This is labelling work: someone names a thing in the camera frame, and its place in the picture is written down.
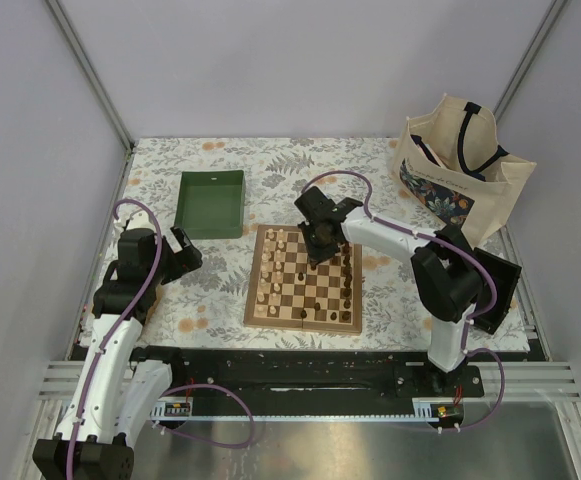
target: green box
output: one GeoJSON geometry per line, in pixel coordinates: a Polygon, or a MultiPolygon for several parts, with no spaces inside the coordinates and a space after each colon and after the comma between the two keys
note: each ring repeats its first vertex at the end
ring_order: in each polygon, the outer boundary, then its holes
{"type": "Polygon", "coordinates": [[[245,186],[243,170],[183,172],[175,226],[192,240],[241,237],[245,186]]]}

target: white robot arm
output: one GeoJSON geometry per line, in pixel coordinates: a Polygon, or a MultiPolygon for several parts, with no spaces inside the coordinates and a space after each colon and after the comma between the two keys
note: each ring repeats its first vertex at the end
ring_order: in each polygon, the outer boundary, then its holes
{"type": "Polygon", "coordinates": [[[149,272],[158,250],[148,215],[135,214],[121,233],[118,259],[111,262],[94,295],[91,344],[72,401],[54,438],[38,440],[33,452],[33,460],[47,480],[66,478],[71,470],[68,458],[73,461],[74,478],[129,478],[133,448],[150,410],[163,392],[181,384],[177,382],[182,381],[183,360],[164,347],[166,353],[157,352],[155,358],[149,356],[138,364],[130,385],[121,393],[135,343],[158,302],[157,287],[201,266],[201,253],[183,231],[171,230],[181,251],[174,253],[164,237],[152,280],[149,272]],[[143,294],[134,308],[120,320],[140,291],[143,294]],[[79,409],[84,390],[85,403],[79,409]]]}
{"type": "Polygon", "coordinates": [[[446,226],[438,232],[416,231],[389,218],[379,221],[368,216],[360,201],[345,198],[335,204],[317,187],[305,191],[295,205],[306,219],[299,228],[311,263],[330,259],[339,251],[340,244],[351,242],[412,264],[419,298],[432,314],[428,359],[441,372],[449,373],[462,364],[466,355],[467,316],[475,305],[487,304],[491,299],[484,279],[464,257],[473,257],[481,266],[487,264],[488,273],[497,280],[498,302],[484,321],[498,326],[505,317],[518,278],[509,273],[518,272],[519,267],[479,249],[473,250],[458,227],[446,226]],[[450,244],[452,250],[439,244],[450,244]]]}
{"type": "MultiPolygon", "coordinates": [[[[386,218],[387,221],[400,225],[401,222],[386,218]]],[[[412,235],[401,233],[385,225],[377,223],[364,213],[362,208],[355,208],[341,224],[341,230],[346,241],[373,248],[378,252],[399,260],[406,265],[410,263],[418,248],[425,247],[428,241],[414,238],[412,235]]],[[[419,233],[434,236],[434,230],[421,229],[419,233]]],[[[450,372],[465,358],[461,349],[461,334],[466,316],[472,312],[469,308],[459,321],[445,322],[432,316],[432,339],[428,349],[428,359],[444,372],[450,372]]]]}

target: floral fabric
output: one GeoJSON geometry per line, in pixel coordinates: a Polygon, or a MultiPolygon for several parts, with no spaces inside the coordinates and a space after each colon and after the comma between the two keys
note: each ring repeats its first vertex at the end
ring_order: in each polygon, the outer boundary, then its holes
{"type": "MultiPolygon", "coordinates": [[[[144,202],[155,212],[171,245],[181,172],[243,169],[246,199],[243,236],[231,240],[196,240],[203,266],[164,287],[153,317],[143,329],[140,345],[183,348],[248,349],[355,349],[426,350],[432,319],[417,296],[409,265],[364,248],[363,332],[359,336],[296,332],[245,327],[244,307],[252,265],[257,226],[261,223],[296,225],[303,219],[293,202],[305,183],[328,170],[354,170],[373,183],[371,208],[376,213],[417,227],[441,227],[442,223],[411,198],[388,176],[395,140],[344,139],[189,139],[145,138],[134,153],[124,197],[144,202]]],[[[327,177],[319,187],[338,200],[363,199],[362,182],[344,176],[327,177]]],[[[130,215],[130,206],[121,209],[130,215]]],[[[485,249],[499,254],[498,236],[485,249]]],[[[99,280],[116,257],[110,242],[99,280]]],[[[88,345],[91,315],[82,322],[81,342],[88,345]]],[[[494,336],[473,331],[468,348],[479,346],[500,351],[528,350],[516,301],[494,336]]]]}
{"type": "Polygon", "coordinates": [[[401,162],[399,178],[408,190],[444,223],[461,226],[468,218],[474,205],[474,200],[470,197],[413,175],[408,172],[405,160],[401,162]]]}

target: black bag strap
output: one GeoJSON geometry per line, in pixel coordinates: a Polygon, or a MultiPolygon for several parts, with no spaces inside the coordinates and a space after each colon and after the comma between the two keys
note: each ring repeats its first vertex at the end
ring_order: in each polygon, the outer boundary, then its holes
{"type": "Polygon", "coordinates": [[[466,140],[466,130],[468,130],[468,124],[470,123],[472,115],[478,114],[480,110],[481,107],[476,103],[472,102],[466,103],[466,108],[464,108],[466,116],[463,119],[461,128],[459,129],[459,141],[457,142],[457,156],[459,157],[459,166],[461,167],[463,173],[465,173],[466,175],[470,175],[471,177],[478,178],[479,180],[485,181],[485,178],[483,175],[481,175],[481,172],[483,172],[486,168],[488,168],[494,162],[499,160],[501,157],[505,157],[506,155],[508,155],[508,152],[506,152],[505,149],[501,145],[499,145],[497,147],[497,151],[495,152],[495,154],[492,155],[492,157],[490,157],[488,160],[483,162],[483,164],[479,168],[475,168],[474,170],[470,170],[468,168],[468,166],[466,165],[466,157],[463,155],[463,145],[466,140]]]}
{"type": "Polygon", "coordinates": [[[432,155],[432,153],[428,149],[428,146],[425,143],[423,143],[423,139],[421,138],[421,136],[420,135],[410,135],[410,138],[412,138],[412,141],[415,143],[415,145],[417,145],[417,147],[419,147],[421,150],[423,150],[423,153],[426,156],[426,158],[438,166],[437,159],[434,158],[434,155],[432,155]]]}

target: chessboard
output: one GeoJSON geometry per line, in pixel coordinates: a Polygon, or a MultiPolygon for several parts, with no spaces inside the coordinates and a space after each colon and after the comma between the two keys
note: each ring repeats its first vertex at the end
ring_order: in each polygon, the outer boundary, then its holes
{"type": "Polygon", "coordinates": [[[361,275],[361,245],[313,268],[299,228],[259,225],[244,323],[359,334],[361,275]]]}

